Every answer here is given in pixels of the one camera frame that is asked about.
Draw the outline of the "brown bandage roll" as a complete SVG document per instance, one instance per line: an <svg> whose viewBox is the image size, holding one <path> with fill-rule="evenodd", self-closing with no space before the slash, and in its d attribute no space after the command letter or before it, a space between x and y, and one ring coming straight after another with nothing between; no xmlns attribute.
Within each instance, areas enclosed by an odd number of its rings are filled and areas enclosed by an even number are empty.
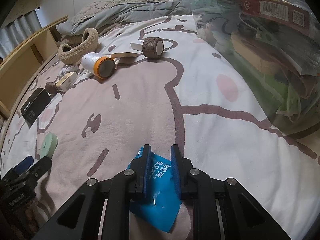
<svg viewBox="0 0 320 240"><path fill-rule="evenodd" d="M147 37L142 44L143 55L150 59L159 59L164 51L164 43L160 37Z"/></svg>

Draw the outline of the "crumpled white tissue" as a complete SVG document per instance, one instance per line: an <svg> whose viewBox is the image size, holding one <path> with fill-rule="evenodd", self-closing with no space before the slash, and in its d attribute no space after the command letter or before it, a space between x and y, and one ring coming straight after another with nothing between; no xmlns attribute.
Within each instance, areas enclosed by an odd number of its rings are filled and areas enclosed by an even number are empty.
<svg viewBox="0 0 320 240"><path fill-rule="evenodd" d="M58 77L62 78L65 76L67 73L71 72L77 72L78 71L78 66L77 65L65 65L64 67L61 68Z"/></svg>

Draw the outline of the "white flat small box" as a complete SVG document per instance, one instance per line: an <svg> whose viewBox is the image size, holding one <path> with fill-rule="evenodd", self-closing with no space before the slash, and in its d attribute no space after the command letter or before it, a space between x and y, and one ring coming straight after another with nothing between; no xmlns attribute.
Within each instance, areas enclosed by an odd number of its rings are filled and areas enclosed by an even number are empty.
<svg viewBox="0 0 320 240"><path fill-rule="evenodd" d="M142 51L143 42L143 40L130 42L131 49L136 51Z"/></svg>

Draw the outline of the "clear roll with orange cap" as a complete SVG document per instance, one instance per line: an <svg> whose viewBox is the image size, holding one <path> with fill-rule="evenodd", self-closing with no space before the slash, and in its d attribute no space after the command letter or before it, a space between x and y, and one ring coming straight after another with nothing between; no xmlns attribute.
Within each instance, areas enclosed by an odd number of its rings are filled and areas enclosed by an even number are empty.
<svg viewBox="0 0 320 240"><path fill-rule="evenodd" d="M82 67L100 79L109 78L116 70L114 59L98 53L88 53L81 58Z"/></svg>

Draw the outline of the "green round tape measure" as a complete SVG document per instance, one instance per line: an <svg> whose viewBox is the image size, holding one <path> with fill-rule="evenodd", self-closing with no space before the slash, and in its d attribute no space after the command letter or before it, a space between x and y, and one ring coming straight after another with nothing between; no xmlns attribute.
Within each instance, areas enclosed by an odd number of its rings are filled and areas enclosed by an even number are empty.
<svg viewBox="0 0 320 240"><path fill-rule="evenodd" d="M52 159L55 149L58 145L57 136L54 133L48 133L40 148L40 158L48 157Z"/></svg>

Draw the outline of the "cartoon bear blanket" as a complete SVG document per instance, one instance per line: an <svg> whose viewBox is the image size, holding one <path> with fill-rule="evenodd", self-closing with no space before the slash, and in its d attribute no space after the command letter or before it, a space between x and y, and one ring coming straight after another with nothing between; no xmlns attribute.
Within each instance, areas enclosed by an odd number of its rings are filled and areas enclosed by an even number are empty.
<svg viewBox="0 0 320 240"><path fill-rule="evenodd" d="M319 214L319 124L303 113L306 101L282 72L230 64L197 37L192 16L114 29L101 38L101 52L151 36L164 40L158 61L122 59L107 80L81 75L32 126L17 112L1 174L28 155L38 158L45 136L57 136L33 205L43 224L88 178L112 178L144 144L164 158L178 144L211 177L238 179L292 239L302 239Z"/></svg>

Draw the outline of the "small black product box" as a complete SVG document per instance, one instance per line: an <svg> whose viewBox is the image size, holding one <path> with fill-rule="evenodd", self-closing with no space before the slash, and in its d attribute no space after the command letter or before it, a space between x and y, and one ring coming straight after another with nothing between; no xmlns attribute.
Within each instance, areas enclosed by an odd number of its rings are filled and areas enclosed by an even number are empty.
<svg viewBox="0 0 320 240"><path fill-rule="evenodd" d="M21 107L22 116L29 126L36 121L50 102L51 97L44 88L35 89Z"/></svg>

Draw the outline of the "wooden bedside shelf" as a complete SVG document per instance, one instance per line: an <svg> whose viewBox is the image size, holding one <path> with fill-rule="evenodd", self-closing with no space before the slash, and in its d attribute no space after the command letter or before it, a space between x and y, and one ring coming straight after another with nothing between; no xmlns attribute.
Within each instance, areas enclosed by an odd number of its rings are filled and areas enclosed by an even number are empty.
<svg viewBox="0 0 320 240"><path fill-rule="evenodd" d="M9 118L14 103L32 76L56 54L60 39L56 25L67 20L68 16L64 16L41 28L1 63L1 115L5 119Z"/></svg>

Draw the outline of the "small yellow box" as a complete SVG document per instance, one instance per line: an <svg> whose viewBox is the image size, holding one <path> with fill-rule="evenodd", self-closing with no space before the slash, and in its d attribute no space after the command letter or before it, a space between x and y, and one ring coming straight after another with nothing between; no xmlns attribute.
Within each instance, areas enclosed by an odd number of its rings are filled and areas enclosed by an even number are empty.
<svg viewBox="0 0 320 240"><path fill-rule="evenodd" d="M59 81L57 81L55 87L59 92L67 92L75 81L78 79L76 72L69 72L65 74Z"/></svg>

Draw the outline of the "beige fuzzy earmuffs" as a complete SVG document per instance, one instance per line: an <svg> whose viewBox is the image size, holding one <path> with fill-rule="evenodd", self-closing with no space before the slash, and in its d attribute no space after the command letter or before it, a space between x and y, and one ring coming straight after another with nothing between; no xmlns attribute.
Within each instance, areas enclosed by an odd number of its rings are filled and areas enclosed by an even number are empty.
<svg viewBox="0 0 320 240"><path fill-rule="evenodd" d="M90 52L94 52L98 47L98 31L94 28L87 28L82 35L82 42L76 47L66 43L60 44L57 56L64 64L77 63L81 58Z"/></svg>

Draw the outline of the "small dark brown roll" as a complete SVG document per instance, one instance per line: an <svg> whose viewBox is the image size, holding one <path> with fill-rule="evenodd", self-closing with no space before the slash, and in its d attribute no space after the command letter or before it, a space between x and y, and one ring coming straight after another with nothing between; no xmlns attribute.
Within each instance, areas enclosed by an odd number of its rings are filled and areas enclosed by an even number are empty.
<svg viewBox="0 0 320 240"><path fill-rule="evenodd" d="M55 96L58 93L56 83L54 82L47 82L44 89L49 95L52 96Z"/></svg>

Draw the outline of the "blue snack packet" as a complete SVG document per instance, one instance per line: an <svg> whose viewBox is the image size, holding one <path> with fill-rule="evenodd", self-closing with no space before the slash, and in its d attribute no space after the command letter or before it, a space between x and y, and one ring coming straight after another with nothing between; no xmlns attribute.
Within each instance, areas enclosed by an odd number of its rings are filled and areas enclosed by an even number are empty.
<svg viewBox="0 0 320 240"><path fill-rule="evenodd" d="M175 191L171 161L151 152L146 198L131 201L130 211L154 228L169 232L182 201Z"/></svg>

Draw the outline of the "grey blue duvet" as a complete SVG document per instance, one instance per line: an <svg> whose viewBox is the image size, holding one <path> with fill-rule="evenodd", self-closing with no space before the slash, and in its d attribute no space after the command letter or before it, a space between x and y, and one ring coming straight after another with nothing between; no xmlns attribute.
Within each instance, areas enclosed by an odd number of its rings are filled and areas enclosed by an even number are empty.
<svg viewBox="0 0 320 240"><path fill-rule="evenodd" d="M173 0L159 3L130 3L116 5L85 20L78 25L66 21L56 26L58 33L66 36L83 34L86 28L99 29L108 24L135 23L171 15L191 15L191 4L195 0Z"/></svg>

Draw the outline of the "grey curtain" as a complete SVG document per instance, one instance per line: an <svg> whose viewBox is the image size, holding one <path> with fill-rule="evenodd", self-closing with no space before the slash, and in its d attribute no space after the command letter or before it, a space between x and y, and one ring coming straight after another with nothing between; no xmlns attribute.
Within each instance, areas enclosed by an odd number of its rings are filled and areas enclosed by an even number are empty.
<svg viewBox="0 0 320 240"><path fill-rule="evenodd" d="M1 58L6 58L18 45L41 28L35 10L26 15L22 15L2 28L0 45Z"/></svg>

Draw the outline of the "clear plastic storage bin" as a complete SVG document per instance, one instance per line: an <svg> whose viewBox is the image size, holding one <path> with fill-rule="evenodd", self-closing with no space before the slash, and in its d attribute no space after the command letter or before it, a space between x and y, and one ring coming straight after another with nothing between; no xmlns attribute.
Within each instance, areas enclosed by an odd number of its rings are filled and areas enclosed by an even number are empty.
<svg viewBox="0 0 320 240"><path fill-rule="evenodd" d="M197 34L244 78L268 120L319 130L319 20L304 0L193 0Z"/></svg>

